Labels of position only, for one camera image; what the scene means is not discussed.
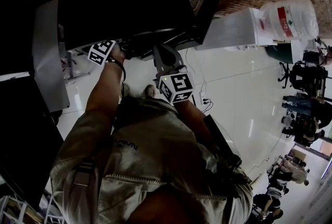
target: red label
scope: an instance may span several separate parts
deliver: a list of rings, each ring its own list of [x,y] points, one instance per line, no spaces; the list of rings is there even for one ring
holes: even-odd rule
[[[286,11],[285,11],[284,7],[278,8],[278,16],[279,16],[280,25],[282,27],[282,30],[284,31],[284,33],[286,34],[287,37],[292,37],[293,34],[287,24]]]

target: black shirt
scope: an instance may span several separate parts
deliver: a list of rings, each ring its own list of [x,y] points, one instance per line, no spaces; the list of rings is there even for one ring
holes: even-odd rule
[[[319,124],[320,129],[326,127],[332,120],[332,105],[328,102],[322,104],[313,99],[312,116],[316,117],[317,121],[321,121]]]

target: tile floor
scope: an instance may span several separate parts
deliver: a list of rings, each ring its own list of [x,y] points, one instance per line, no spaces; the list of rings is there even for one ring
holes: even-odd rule
[[[206,97],[214,103],[208,114],[226,129],[240,152],[243,169],[252,179],[272,164],[275,157],[291,149],[293,140],[281,133],[280,121],[285,113],[281,103],[282,96],[295,94],[295,90],[282,89],[277,81],[281,67],[266,55],[264,48],[236,52],[191,48],[181,54],[187,66],[192,67],[188,69],[195,77],[197,106],[206,108],[199,99],[199,91],[206,91]],[[133,95],[139,96],[147,84],[153,83],[156,74],[153,60],[126,60],[124,66],[126,83]],[[84,113],[101,70],[94,68],[89,77],[67,88],[71,106],[63,111],[58,124],[63,138]]]

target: wristband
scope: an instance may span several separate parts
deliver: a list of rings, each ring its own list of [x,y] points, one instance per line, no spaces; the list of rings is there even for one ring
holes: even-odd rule
[[[123,71],[123,81],[125,81],[125,79],[126,79],[126,70],[125,70],[125,68],[123,67],[123,65],[122,65],[118,60],[115,60],[113,57],[108,57],[108,58],[107,58],[107,62],[108,62],[108,63],[115,63],[115,64],[117,64],[118,66],[120,66],[120,68],[121,68],[122,71]]]

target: shoe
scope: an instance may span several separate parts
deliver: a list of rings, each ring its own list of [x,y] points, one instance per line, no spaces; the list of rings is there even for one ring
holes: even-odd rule
[[[152,97],[155,98],[156,96],[156,88],[154,85],[147,85],[144,90],[145,97]]]
[[[120,97],[122,97],[122,93],[123,93],[123,97],[130,96],[130,88],[126,83],[123,83],[123,86],[121,87]]]

